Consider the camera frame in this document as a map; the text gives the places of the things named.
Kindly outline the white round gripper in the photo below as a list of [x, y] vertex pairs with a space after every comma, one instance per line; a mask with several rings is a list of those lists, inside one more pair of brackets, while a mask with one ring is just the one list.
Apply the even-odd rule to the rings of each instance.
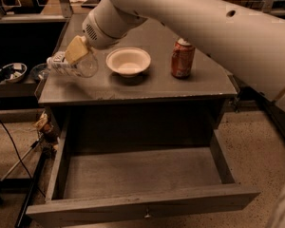
[[118, 37], [108, 35], [97, 24], [95, 12], [92, 10], [82, 23], [84, 36], [75, 36], [65, 51], [65, 58], [70, 65], [76, 64], [88, 54], [87, 42], [96, 49], [112, 48], [126, 35], [126, 32]]

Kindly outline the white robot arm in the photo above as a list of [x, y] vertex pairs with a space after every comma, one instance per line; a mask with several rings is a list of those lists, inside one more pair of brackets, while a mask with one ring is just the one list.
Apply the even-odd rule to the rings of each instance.
[[285, 20], [222, 0], [101, 0], [66, 48], [74, 65], [152, 18], [285, 112]]

